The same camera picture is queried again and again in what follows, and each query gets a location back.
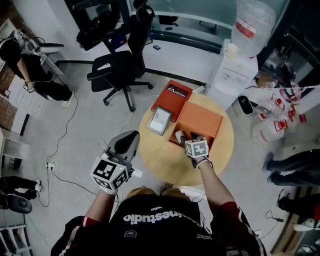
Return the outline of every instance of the cup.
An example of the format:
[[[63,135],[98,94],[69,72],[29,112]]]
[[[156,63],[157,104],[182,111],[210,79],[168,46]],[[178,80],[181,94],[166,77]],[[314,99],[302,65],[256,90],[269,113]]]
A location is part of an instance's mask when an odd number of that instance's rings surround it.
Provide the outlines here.
[[[234,59],[238,55],[239,47],[234,43],[229,43],[227,48],[223,49],[223,54],[229,59]]]

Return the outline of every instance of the table top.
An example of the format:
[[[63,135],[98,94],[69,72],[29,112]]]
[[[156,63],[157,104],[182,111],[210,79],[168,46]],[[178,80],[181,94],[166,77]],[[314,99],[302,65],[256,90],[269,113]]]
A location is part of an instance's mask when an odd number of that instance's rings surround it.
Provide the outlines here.
[[[189,102],[197,104],[221,115],[217,137],[210,149],[209,159],[214,171],[219,175],[228,164],[234,149],[234,130],[227,113],[216,102],[199,93],[192,93]],[[144,114],[140,127],[139,151],[148,169],[159,179],[176,186],[195,186],[202,184],[199,169],[194,169],[185,150],[169,141],[176,123],[170,121],[163,136],[147,129],[152,117],[151,108]]]

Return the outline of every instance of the white wall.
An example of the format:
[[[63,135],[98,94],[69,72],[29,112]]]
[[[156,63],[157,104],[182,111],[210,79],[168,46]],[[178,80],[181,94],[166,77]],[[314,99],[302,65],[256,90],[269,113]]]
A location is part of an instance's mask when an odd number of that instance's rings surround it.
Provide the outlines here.
[[[76,39],[79,29],[64,0],[13,0],[13,4],[36,36],[64,45],[59,59],[93,61],[109,53],[103,43],[89,51],[80,48]]]

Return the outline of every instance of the gray floor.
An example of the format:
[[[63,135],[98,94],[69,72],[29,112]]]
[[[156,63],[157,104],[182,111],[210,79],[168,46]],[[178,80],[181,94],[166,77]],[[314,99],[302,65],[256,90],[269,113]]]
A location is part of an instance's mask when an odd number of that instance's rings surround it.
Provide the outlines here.
[[[87,189],[97,192],[98,187],[89,176],[93,161],[100,156],[104,143],[116,136],[123,125],[129,120],[132,113],[129,111],[123,93],[118,93],[110,100],[109,106],[104,106],[102,100],[109,91],[93,93],[91,84],[86,75],[91,71],[88,64],[68,64],[65,73],[68,75],[68,85],[75,91],[79,100],[74,118],[68,126],[67,136],[59,144],[57,154],[51,158],[56,159],[54,173],[61,179],[83,183]],[[151,82],[153,90],[144,86],[132,87],[131,97],[137,107],[141,99],[158,95],[167,82],[167,77],[146,73],[142,81]],[[193,84],[182,82],[195,88]],[[145,99],[135,112],[132,120],[123,129],[124,131],[138,130],[139,123],[146,110],[156,100],[156,96]],[[66,122],[72,116],[76,107],[74,100],[67,109],[61,108],[60,102],[51,101],[45,110],[43,118],[37,120],[30,118],[24,136],[31,143],[31,155],[22,163],[21,173],[25,178],[41,179],[44,189],[40,200],[44,205],[48,203],[46,158],[55,152],[57,140],[66,129]],[[254,143],[250,138],[250,120],[245,116],[236,117],[233,108],[227,110],[234,129],[234,151],[229,164],[220,178],[234,195],[238,205],[243,209],[254,231],[261,230],[264,236],[276,224],[275,220],[265,219],[268,210],[273,211],[273,216],[286,218],[287,213],[276,207],[277,198],[282,187],[267,184],[267,176],[261,172],[265,155],[269,151],[281,152],[279,143],[261,144]],[[133,166],[142,171],[142,178],[133,177],[122,186],[119,193],[121,200],[128,191],[138,186],[150,187],[159,190],[162,182],[157,180],[145,167],[141,156],[137,154]],[[26,217],[27,232],[33,246],[33,252],[38,256],[50,255],[50,247],[60,238],[65,224],[75,216],[83,215],[89,208],[94,196],[80,187],[61,182],[55,177],[49,177],[50,204],[42,207],[38,200],[33,200],[33,210]],[[203,191],[203,186],[196,186]],[[206,200],[199,203],[200,210],[209,225],[212,215]],[[270,251],[282,230],[282,223],[262,241]]]

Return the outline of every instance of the orange box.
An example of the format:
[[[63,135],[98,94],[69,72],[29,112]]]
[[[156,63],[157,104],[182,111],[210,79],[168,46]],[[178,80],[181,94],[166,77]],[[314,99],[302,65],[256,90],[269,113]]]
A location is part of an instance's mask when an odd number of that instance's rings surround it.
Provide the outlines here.
[[[175,135],[177,131],[183,131],[186,139],[192,140],[191,132],[194,132],[203,135],[206,138],[209,149],[211,149],[217,137],[222,118],[217,113],[187,101],[176,121],[169,141],[178,145]]]

